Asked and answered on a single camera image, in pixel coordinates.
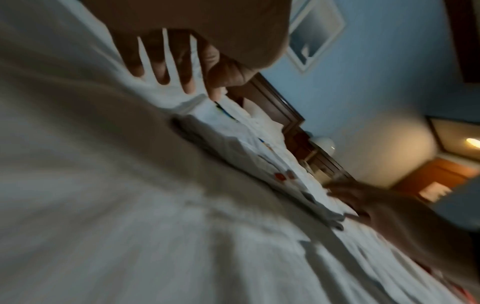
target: white pillow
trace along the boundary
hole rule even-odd
[[[284,126],[281,123],[273,121],[256,103],[247,98],[243,99],[243,108],[257,122],[263,133],[269,137],[267,141],[281,146],[285,145],[285,137],[282,133]]]

